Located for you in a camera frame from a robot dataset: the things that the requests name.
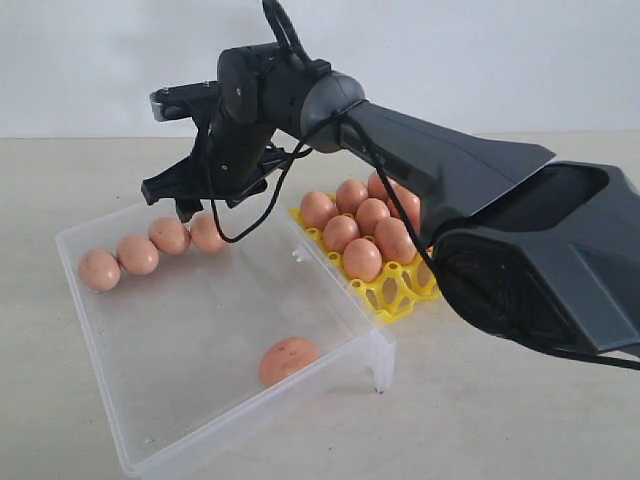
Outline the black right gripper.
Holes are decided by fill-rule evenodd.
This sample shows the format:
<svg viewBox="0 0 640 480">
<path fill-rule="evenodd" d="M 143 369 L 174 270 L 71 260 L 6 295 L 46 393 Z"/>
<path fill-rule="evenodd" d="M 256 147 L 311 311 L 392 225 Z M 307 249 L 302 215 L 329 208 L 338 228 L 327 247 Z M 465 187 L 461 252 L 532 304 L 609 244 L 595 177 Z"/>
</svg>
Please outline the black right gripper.
<svg viewBox="0 0 640 480">
<path fill-rule="evenodd" d="M 187 156 L 142 181 L 146 204 L 173 199 L 179 221 L 189 223 L 203 210 L 201 200 L 222 200 L 233 208 L 264 192 L 266 177 L 290 160 L 289 153 L 272 145 L 274 133 L 270 123 L 237 122 L 219 100 L 193 161 Z"/>
</svg>

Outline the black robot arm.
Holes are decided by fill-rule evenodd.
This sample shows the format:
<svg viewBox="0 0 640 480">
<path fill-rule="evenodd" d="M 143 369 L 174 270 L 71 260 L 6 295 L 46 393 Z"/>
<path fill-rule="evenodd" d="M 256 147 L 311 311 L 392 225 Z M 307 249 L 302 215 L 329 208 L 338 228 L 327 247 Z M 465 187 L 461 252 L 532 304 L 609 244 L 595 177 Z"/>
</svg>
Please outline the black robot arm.
<svg viewBox="0 0 640 480">
<path fill-rule="evenodd" d="M 639 192 L 612 165 L 482 139 L 369 102 L 323 60 L 263 44 L 225 50 L 211 82 L 150 97 L 157 121 L 191 118 L 191 153 L 146 179 L 189 220 L 235 206 L 292 156 L 276 130 L 322 153 L 348 150 L 421 202 L 410 233 L 454 311 L 529 349 L 590 361 L 639 349 Z"/>
</svg>

